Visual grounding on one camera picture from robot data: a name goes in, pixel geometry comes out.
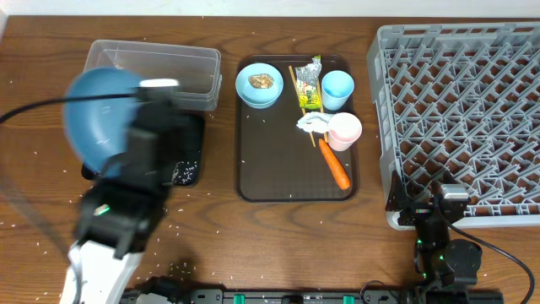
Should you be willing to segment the dark blue plate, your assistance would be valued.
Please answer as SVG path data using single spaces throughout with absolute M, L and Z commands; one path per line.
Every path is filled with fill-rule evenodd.
M 79 75 L 68 97 L 133 94 L 143 77 L 128 70 L 95 68 Z M 82 163 L 98 173 L 113 155 L 126 151 L 127 129 L 139 104 L 133 97 L 66 103 L 62 122 Z

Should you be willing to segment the orange carrot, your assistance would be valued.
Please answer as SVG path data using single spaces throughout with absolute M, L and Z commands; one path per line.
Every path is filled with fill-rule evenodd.
M 351 187 L 351 181 L 337 156 L 332 152 L 331 148 L 323 138 L 318 140 L 318 144 L 337 186 L 342 190 L 349 189 Z

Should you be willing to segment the light blue bowl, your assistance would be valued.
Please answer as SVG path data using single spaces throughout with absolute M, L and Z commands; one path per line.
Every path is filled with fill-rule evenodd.
M 253 63 L 242 68 L 235 81 L 237 95 L 250 107 L 272 106 L 284 88 L 282 74 L 267 63 Z

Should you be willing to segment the pink cup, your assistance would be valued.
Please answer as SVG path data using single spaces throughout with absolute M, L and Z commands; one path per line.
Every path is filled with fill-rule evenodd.
M 349 149 L 362 133 L 362 124 L 353 114 L 335 114 L 328 123 L 328 144 L 335 151 Z

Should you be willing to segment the brown food scrap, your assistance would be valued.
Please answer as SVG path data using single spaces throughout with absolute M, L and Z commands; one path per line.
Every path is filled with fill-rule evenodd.
M 268 73 L 251 75 L 248 78 L 249 84 L 255 89 L 270 89 L 273 87 L 273 77 Z

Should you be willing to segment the light blue cup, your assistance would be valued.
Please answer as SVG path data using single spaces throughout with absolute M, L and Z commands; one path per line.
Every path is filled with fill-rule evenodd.
M 354 80 L 344 71 L 331 71 L 322 79 L 322 103 L 329 111 L 341 109 L 353 91 Z

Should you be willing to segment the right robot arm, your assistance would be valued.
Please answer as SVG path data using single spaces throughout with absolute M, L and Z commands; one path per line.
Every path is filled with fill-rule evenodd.
M 397 294 L 398 303 L 468 303 L 467 288 L 478 283 L 482 249 L 475 242 L 451 239 L 450 226 L 464 217 L 469 202 L 466 188 L 450 174 L 427 200 L 406 194 L 401 177 L 394 171 L 386 201 L 387 211 L 398 212 L 399 225 L 412 226 L 417 234 L 414 267 L 424 280 Z

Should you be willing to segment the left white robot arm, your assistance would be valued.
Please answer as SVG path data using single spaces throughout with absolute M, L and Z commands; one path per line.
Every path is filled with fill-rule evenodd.
M 191 118 L 176 109 L 177 87 L 140 85 L 140 107 L 126 131 L 126 148 L 109 157 L 82 197 L 68 251 L 62 303 L 118 303 L 165 216 L 179 160 L 179 132 Z

